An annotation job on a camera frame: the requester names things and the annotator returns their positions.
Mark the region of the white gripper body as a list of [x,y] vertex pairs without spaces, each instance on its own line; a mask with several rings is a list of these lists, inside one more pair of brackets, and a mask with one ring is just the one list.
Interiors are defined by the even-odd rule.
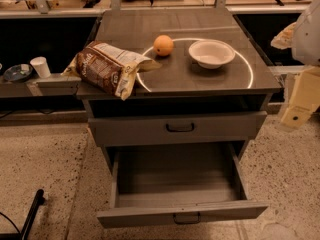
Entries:
[[305,66],[293,75],[280,110],[280,125],[286,130],[299,129],[320,107],[320,67]]

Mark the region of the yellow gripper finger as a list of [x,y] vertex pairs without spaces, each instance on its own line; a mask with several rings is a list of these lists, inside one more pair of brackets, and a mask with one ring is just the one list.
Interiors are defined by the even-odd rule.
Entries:
[[295,25],[296,23],[293,22],[285,27],[272,39],[271,46],[281,50],[290,48],[292,46],[292,38]]

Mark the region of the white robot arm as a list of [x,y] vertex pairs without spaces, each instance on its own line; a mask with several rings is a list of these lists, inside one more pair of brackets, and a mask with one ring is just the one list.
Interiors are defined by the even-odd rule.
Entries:
[[296,22],[272,39],[271,46],[290,48],[292,57],[304,65],[280,110],[281,127],[293,131],[320,107],[320,0],[313,0]]

